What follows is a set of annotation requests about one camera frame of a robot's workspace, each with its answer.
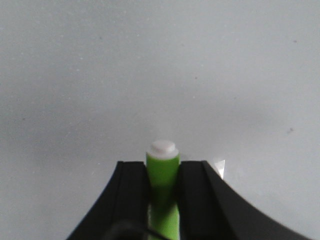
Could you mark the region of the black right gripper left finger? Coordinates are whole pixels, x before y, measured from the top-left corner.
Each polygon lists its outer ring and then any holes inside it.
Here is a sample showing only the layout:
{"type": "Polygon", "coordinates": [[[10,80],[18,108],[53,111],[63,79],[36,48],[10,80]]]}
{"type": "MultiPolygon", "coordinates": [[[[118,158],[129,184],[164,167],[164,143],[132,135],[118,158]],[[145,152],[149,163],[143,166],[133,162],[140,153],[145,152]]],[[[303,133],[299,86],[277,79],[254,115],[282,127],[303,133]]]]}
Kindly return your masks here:
{"type": "Polygon", "coordinates": [[[69,240],[144,240],[150,183],[142,161],[119,161],[108,184],[69,240]]]}

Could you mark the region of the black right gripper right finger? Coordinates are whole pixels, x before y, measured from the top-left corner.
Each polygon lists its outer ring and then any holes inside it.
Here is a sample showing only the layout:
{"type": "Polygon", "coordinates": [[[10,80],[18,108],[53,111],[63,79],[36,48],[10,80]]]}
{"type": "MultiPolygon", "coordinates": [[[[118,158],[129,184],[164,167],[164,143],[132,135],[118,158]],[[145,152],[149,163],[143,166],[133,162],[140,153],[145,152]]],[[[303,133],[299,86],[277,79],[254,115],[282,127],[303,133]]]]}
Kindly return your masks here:
{"type": "Polygon", "coordinates": [[[235,192],[205,160],[183,161],[176,182],[182,240],[305,240],[235,192]]]}

